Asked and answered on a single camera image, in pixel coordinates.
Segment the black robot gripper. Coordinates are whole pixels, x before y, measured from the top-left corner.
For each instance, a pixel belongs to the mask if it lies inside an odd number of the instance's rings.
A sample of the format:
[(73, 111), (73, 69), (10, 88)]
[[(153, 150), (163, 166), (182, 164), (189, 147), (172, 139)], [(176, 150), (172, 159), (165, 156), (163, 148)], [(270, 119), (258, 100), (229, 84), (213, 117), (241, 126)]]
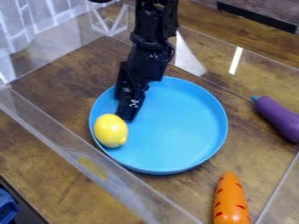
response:
[(145, 104), (149, 83), (163, 79), (174, 58), (174, 46), (167, 39), (150, 42), (135, 33), (130, 38), (134, 44), (127, 61), (121, 62), (115, 98), (119, 100), (117, 115), (131, 122)]

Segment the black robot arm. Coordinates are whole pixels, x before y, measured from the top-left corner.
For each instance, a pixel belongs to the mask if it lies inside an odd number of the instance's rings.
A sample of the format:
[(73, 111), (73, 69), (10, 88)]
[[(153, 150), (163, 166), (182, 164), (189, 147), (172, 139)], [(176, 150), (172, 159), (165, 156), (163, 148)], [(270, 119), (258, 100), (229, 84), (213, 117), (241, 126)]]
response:
[(117, 115), (133, 121), (146, 100), (153, 81), (161, 81), (176, 49), (169, 41), (177, 35), (180, 0), (137, 0), (131, 52), (121, 63), (115, 98)]

